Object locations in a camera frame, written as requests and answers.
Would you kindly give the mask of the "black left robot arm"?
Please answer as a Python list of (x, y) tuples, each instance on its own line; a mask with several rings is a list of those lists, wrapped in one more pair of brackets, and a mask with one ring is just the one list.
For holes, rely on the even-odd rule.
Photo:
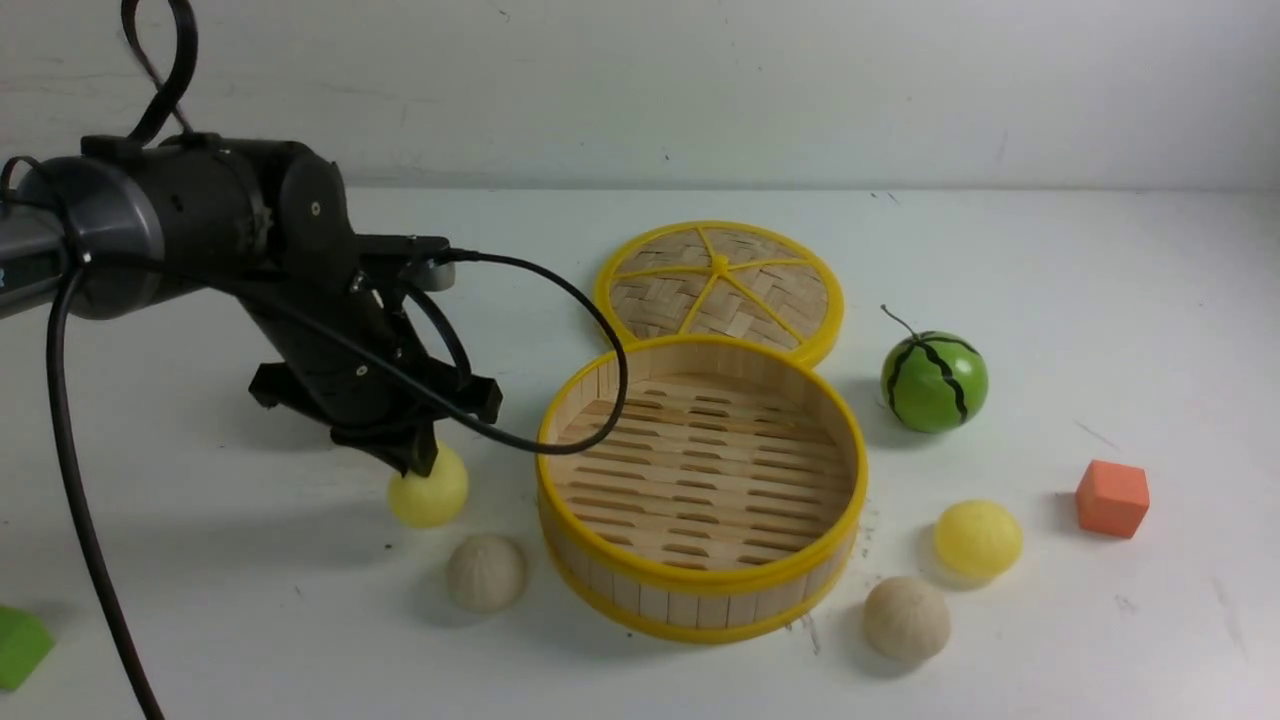
[(212, 135), (155, 149), (87, 136), (81, 149), (45, 161), (3, 196), (4, 316), (50, 304), (74, 250), (146, 258), (180, 277), (93, 272), (70, 310), (124, 316), (195, 292), (192, 275), (201, 274), (307, 313), (378, 363), (248, 301), (244, 310), (280, 355), (259, 366), (251, 396), (328, 427), (337, 445), (397, 471), (431, 469), (434, 424), (445, 411), (412, 396), (385, 365), (470, 416), (497, 420), (498, 384), (433, 357), (403, 307), (452, 286), (442, 264), (449, 242), (356, 232), (334, 163), (297, 142)]

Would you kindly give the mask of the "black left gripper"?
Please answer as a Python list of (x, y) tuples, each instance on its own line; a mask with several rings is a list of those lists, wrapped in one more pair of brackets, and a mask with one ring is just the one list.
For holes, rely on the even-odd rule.
[[(339, 234), (292, 241), (278, 256), (265, 290), (468, 415), (492, 423), (503, 400), (499, 386), (425, 350), (403, 306), (408, 286), (396, 278), (410, 259), (440, 256), (449, 246), (440, 236)], [(433, 471), (442, 410), (413, 397), (356, 351), (274, 310), (253, 305), (250, 315), (282, 357), (262, 364), (250, 384), (260, 405), (282, 405), (326, 425), (335, 445), (367, 454), (402, 477)]]

